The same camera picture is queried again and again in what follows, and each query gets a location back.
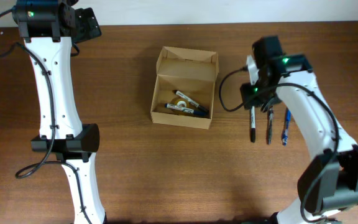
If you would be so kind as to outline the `black sharpie marker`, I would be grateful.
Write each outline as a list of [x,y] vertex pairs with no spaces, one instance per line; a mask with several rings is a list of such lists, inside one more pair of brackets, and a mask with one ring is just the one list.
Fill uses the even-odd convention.
[[250,140],[255,143],[256,140],[256,126],[255,126],[255,107],[250,109]]

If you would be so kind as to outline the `black gel pen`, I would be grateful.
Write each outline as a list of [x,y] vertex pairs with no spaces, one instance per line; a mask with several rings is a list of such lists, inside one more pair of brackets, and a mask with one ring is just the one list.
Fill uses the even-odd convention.
[[273,133],[273,107],[271,106],[268,110],[268,130],[267,130],[267,144],[270,145],[272,141]]

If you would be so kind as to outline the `blue gel pen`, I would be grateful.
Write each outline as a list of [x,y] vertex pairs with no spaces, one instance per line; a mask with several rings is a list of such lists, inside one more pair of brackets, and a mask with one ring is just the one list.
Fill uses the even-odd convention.
[[288,142],[288,130],[289,130],[290,121],[291,121],[291,112],[289,109],[286,109],[284,129],[282,133],[282,143],[284,146],[286,146]]

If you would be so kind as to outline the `brown cardboard box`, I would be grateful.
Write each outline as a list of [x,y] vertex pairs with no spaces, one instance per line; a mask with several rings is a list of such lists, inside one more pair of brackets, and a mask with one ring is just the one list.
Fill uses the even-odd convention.
[[[155,124],[209,129],[214,107],[216,78],[219,74],[217,52],[162,47],[156,63],[156,82],[150,115]],[[184,101],[193,111],[200,109],[181,98],[179,91],[208,110],[204,116],[167,108]]]

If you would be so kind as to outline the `yellow tape roll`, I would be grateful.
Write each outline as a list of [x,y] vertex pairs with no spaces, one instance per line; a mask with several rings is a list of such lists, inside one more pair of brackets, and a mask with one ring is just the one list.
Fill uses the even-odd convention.
[[[194,107],[193,105],[191,105],[188,100],[185,100],[185,99],[183,99],[183,98],[180,98],[179,96],[176,97],[176,98],[174,98],[174,99],[170,102],[170,104],[173,104],[173,105],[176,105],[176,106],[186,107],[186,108],[193,109],[193,110],[195,109],[195,107]],[[186,113],[183,112],[183,111],[178,111],[178,110],[175,110],[175,109],[171,109],[171,111],[172,111],[173,113],[175,113],[175,114],[186,116]]]

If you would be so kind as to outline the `black whiteboard marker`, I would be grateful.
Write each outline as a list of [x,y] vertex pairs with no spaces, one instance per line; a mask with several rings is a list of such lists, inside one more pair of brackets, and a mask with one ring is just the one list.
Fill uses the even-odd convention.
[[195,106],[196,108],[198,108],[199,110],[203,111],[204,113],[209,113],[209,109],[205,108],[204,106],[200,105],[199,103],[197,103],[195,100],[192,100],[189,96],[186,96],[184,93],[182,93],[179,90],[174,90],[173,91],[174,94],[178,95],[179,97],[187,100],[190,104],[192,104],[193,106]]

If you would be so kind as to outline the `blue whiteboard marker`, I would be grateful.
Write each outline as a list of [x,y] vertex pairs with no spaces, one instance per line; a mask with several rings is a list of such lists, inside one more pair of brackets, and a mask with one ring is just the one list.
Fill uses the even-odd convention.
[[165,107],[168,109],[172,109],[172,110],[177,110],[177,111],[181,111],[184,113],[189,113],[189,114],[193,114],[196,116],[206,116],[206,113],[202,112],[202,111],[198,111],[198,110],[193,110],[190,108],[186,108],[186,107],[182,107],[182,106],[177,106],[177,105],[173,105],[170,103],[165,103]]

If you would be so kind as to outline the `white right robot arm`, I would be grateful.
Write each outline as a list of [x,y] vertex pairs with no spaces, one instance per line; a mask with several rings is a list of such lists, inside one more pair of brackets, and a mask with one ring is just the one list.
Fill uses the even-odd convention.
[[303,54],[285,54],[277,36],[259,39],[252,50],[243,107],[267,111],[284,103],[311,158],[298,179],[296,200],[267,223],[333,223],[332,215],[358,206],[358,145],[331,111]]

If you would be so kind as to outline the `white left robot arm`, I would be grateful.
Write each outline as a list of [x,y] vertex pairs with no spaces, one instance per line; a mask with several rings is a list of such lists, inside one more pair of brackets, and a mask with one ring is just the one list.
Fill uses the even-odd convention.
[[31,141],[34,152],[54,154],[44,165],[62,166],[70,186],[75,223],[106,223],[99,197],[95,160],[99,128],[80,121],[71,79],[72,49],[101,36],[92,8],[74,9],[75,1],[17,1],[12,15],[34,69],[40,104],[39,134]]

